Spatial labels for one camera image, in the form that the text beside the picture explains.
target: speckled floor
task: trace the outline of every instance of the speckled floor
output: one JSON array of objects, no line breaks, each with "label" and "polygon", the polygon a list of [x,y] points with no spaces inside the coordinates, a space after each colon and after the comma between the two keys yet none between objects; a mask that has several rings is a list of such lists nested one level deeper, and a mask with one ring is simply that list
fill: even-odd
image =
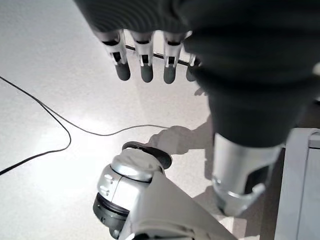
[{"label": "speckled floor", "polygon": [[[163,81],[163,60],[153,59],[154,80],[141,80],[128,50],[131,79],[118,79],[101,43],[72,1],[1,3],[0,75],[24,88],[69,121],[66,151],[34,159],[0,176],[1,240],[105,240],[109,231],[94,216],[96,183],[105,165],[128,141],[149,142],[173,156],[167,176],[239,239],[270,240],[276,224],[281,161],[270,190],[239,218],[224,217],[212,201],[212,127],[207,97],[177,67]],[[0,81],[0,171],[68,143],[64,130],[34,101]],[[303,127],[320,127],[311,106]]]}]

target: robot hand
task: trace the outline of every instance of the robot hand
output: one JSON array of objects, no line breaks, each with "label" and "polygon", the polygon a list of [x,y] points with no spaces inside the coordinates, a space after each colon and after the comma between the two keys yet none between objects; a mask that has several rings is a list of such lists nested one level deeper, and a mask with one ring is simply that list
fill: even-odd
[{"label": "robot hand", "polygon": [[120,240],[235,240],[165,176],[165,152],[128,142],[102,171],[93,211]]},{"label": "robot hand", "polygon": [[[319,3],[299,1],[75,0],[120,79],[130,78],[123,29],[131,31],[142,79],[153,78],[153,32],[164,31],[164,81],[182,41],[187,78],[207,92],[215,134],[213,188],[239,215],[265,190],[280,145],[319,96]],[[192,35],[184,40],[186,33]]]}]

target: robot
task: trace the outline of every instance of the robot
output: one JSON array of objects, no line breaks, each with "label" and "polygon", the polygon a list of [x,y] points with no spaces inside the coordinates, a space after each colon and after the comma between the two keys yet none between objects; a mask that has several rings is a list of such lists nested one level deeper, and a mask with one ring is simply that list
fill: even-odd
[{"label": "robot", "polygon": [[[123,29],[130,31],[141,77],[153,79],[153,34],[164,35],[164,75],[175,80],[182,45],[186,77],[208,94],[214,136],[212,186],[227,216],[265,191],[281,145],[319,96],[319,3],[302,1],[75,0],[127,81]],[[235,239],[165,177],[171,157],[129,142],[102,172],[93,206],[115,239]]]}]

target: robotic finger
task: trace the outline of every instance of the robotic finger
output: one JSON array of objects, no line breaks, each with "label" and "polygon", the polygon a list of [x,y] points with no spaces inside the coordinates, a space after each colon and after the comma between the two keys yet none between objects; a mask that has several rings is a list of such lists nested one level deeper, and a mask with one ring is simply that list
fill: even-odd
[{"label": "robotic finger", "polygon": [[172,84],[176,78],[176,67],[186,33],[164,32],[164,73],[165,83]]},{"label": "robotic finger", "polygon": [[152,58],[154,54],[153,35],[154,32],[130,31],[134,40],[135,51],[141,66],[141,77],[144,82],[149,83],[154,77]]},{"label": "robotic finger", "polygon": [[107,53],[111,57],[118,77],[123,81],[127,81],[130,78],[130,69],[126,56],[124,30],[96,33],[96,36],[104,44]]}]

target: silver cylinder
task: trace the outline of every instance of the silver cylinder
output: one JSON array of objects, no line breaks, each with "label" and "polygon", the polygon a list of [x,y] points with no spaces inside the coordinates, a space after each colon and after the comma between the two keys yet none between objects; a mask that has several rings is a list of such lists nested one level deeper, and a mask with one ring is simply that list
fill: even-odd
[{"label": "silver cylinder", "polygon": [[242,146],[215,134],[212,183],[226,215],[241,214],[265,191],[280,150]]}]

